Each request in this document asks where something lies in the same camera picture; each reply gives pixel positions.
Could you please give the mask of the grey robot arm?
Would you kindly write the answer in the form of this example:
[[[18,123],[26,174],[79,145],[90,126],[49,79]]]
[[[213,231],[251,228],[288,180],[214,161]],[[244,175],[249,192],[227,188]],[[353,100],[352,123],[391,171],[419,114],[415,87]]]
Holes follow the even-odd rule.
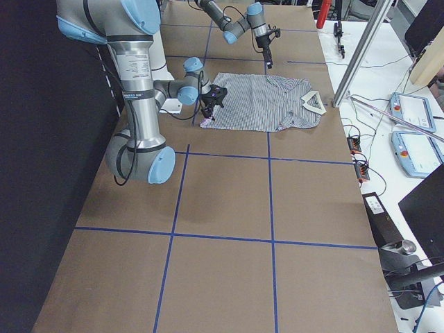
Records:
[[[234,44],[248,31],[251,32],[253,48],[256,53],[262,54],[268,69],[273,68],[271,43],[281,36],[281,30],[266,23],[264,6],[260,2],[250,4],[245,13],[235,7],[221,9],[215,1],[194,1],[194,9],[205,12],[223,32],[223,38],[228,44]]]
[[[211,82],[197,57],[184,63],[181,80],[155,80],[151,48],[160,30],[156,1],[57,1],[60,32],[72,40],[108,46],[117,69],[128,125],[115,134],[105,160],[114,181],[162,184],[173,173],[176,153],[161,135],[158,113],[168,99],[183,105],[203,103],[209,117],[228,91]]]

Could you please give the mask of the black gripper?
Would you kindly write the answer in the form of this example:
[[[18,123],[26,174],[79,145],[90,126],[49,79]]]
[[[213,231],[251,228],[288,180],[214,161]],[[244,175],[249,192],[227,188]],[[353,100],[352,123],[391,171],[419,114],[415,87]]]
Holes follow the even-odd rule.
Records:
[[[203,112],[212,112],[215,106],[224,108],[223,100],[227,94],[228,90],[225,87],[211,84],[209,92],[200,96],[203,102]]]
[[[281,35],[281,29],[276,26],[271,27],[269,24],[262,24],[253,29],[253,34],[257,46],[264,52],[264,62],[268,69],[273,68],[272,53],[270,50],[270,44],[274,38],[279,38]]]

